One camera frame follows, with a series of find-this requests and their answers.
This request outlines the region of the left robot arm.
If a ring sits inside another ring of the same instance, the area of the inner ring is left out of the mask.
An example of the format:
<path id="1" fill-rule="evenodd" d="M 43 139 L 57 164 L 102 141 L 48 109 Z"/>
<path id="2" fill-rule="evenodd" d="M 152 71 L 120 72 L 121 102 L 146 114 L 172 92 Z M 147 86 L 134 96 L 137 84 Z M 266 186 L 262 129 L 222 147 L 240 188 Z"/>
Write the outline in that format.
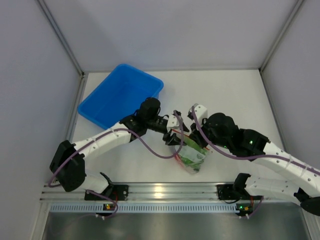
<path id="1" fill-rule="evenodd" d="M 113 194 L 114 183 L 103 172 L 90 172 L 90 161 L 118 146 L 141 141 L 148 130 L 161 133 L 167 146 L 178 146 L 177 153 L 185 145 L 184 133 L 188 133 L 189 129 L 181 113 L 174 110 L 173 114 L 160 116 L 160 110 L 160 101 L 148 97 L 133 114 L 124 117 L 111 128 L 81 141 L 61 142 L 49 166 L 52 178 L 58 181 L 58 186 L 65 192 L 82 189 L 95 192 L 102 200 L 109 199 Z"/>

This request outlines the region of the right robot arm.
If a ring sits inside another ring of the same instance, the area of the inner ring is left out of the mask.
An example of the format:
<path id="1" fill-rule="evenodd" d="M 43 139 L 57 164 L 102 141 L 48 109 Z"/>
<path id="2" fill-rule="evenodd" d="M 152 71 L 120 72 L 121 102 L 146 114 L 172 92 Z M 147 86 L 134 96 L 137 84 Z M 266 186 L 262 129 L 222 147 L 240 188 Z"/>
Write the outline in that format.
<path id="1" fill-rule="evenodd" d="M 249 161 L 281 175 L 284 180 L 266 179 L 239 173 L 231 192 L 238 200 L 275 198 L 292 202 L 306 212 L 320 214 L 320 171 L 285 152 L 265 135 L 239 128 L 221 112 L 208 116 L 203 106 L 192 107 L 188 118 L 193 121 L 190 138 L 200 147 L 210 146 L 233 160 Z"/>

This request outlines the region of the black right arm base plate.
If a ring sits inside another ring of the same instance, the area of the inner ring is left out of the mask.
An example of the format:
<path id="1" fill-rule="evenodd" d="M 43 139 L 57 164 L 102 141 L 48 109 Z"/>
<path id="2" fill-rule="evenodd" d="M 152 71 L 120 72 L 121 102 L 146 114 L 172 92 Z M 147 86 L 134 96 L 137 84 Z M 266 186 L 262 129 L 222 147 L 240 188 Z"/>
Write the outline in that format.
<path id="1" fill-rule="evenodd" d="M 250 195 L 242 188 L 233 187 L 232 184 L 219 184 L 216 186 L 218 199 L 222 201 L 250 200 Z"/>

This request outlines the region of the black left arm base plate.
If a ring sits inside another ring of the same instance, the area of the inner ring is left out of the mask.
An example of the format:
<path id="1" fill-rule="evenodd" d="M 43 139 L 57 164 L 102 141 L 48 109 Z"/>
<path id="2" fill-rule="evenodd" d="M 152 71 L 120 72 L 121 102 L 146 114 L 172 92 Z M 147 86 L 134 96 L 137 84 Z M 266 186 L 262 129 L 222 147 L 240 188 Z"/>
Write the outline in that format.
<path id="1" fill-rule="evenodd" d="M 115 184 L 112 188 L 108 188 L 100 195 L 105 196 L 113 201 L 126 201 L 128 198 L 129 186 L 126 184 Z M 86 192 L 84 195 L 85 201 L 105 201 L 104 197 Z"/>

